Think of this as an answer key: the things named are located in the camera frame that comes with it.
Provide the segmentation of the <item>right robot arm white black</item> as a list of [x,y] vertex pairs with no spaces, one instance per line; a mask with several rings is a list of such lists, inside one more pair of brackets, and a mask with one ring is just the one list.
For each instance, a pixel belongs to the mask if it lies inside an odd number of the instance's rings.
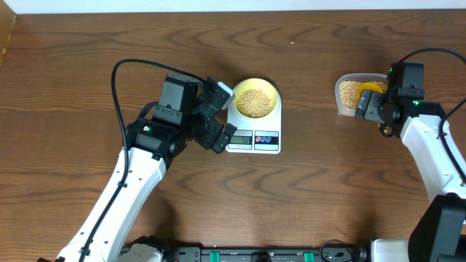
[[422,176],[429,207],[408,239],[373,239],[359,246],[354,261],[464,261],[465,160],[449,131],[446,113],[426,101],[424,66],[390,66],[387,90],[363,90],[355,116],[377,122],[386,138],[397,137]]

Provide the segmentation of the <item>yellow bowl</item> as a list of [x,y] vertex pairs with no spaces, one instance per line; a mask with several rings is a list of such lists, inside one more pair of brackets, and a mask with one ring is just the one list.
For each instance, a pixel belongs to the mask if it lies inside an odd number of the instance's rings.
[[276,88],[267,80],[252,78],[234,88],[234,107],[240,115],[260,119],[270,115],[278,106]]

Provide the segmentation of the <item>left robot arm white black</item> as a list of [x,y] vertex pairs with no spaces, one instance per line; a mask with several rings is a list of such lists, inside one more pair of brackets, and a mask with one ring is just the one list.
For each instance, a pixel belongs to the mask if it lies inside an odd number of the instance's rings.
[[167,75],[159,101],[146,105],[125,130],[109,182],[57,261],[161,261],[160,247],[135,243],[125,248],[127,235],[149,194],[190,140],[217,154],[224,151],[236,129],[215,117],[233,100],[233,90],[223,82]]

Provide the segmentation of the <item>yellow measuring scoop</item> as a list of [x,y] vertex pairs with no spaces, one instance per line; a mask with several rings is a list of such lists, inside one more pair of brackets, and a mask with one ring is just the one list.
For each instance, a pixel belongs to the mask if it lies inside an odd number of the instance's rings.
[[[359,101],[359,98],[360,98],[360,94],[361,94],[361,92],[363,90],[370,90],[370,91],[379,92],[379,93],[384,94],[383,89],[378,84],[375,84],[375,83],[372,83],[372,82],[362,83],[358,87],[358,90],[356,92],[357,104],[358,104],[358,101]],[[380,117],[381,118],[382,118],[383,105],[384,105],[384,101],[382,102],[382,107],[381,107],[381,112],[380,112]],[[386,138],[388,138],[389,137],[389,131],[388,131],[387,125],[384,123],[384,120],[383,120],[383,122],[377,122],[377,124],[379,126],[380,133],[383,134],[383,136],[385,136]]]

